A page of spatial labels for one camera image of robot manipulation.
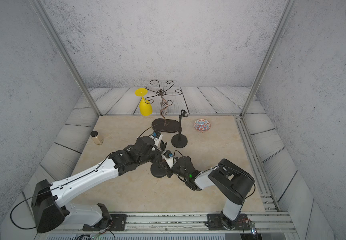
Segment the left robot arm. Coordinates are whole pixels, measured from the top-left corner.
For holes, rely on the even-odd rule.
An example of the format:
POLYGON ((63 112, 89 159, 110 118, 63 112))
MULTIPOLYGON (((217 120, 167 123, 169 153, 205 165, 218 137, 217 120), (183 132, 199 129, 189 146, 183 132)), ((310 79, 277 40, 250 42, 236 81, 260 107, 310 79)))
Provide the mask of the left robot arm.
POLYGON ((87 190, 145 163, 159 163, 166 145, 162 137, 139 137, 134 145, 110 153, 105 160, 80 173, 52 183, 48 180, 38 182, 31 204, 37 232, 49 232, 77 217, 67 205, 87 190))

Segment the black microphone stand pole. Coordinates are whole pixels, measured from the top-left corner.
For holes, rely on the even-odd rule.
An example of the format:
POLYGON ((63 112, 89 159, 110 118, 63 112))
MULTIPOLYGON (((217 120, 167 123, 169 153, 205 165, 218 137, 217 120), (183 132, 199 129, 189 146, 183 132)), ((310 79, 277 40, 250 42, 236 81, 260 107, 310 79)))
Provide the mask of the black microphone stand pole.
POLYGON ((181 135, 182 135, 182 118, 187 118, 188 117, 188 113, 186 110, 182 109, 181 110, 181 114, 179 115, 179 124, 180 124, 180 127, 179 127, 179 139, 181 138, 181 135))

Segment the black round stand base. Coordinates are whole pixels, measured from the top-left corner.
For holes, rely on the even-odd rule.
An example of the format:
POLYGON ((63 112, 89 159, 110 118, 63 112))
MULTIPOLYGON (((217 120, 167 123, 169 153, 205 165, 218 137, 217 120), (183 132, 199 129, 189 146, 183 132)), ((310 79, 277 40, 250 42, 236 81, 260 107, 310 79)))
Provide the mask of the black round stand base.
POLYGON ((178 149, 184 148, 188 144, 188 139, 185 135, 177 134, 171 139, 171 144, 178 149))

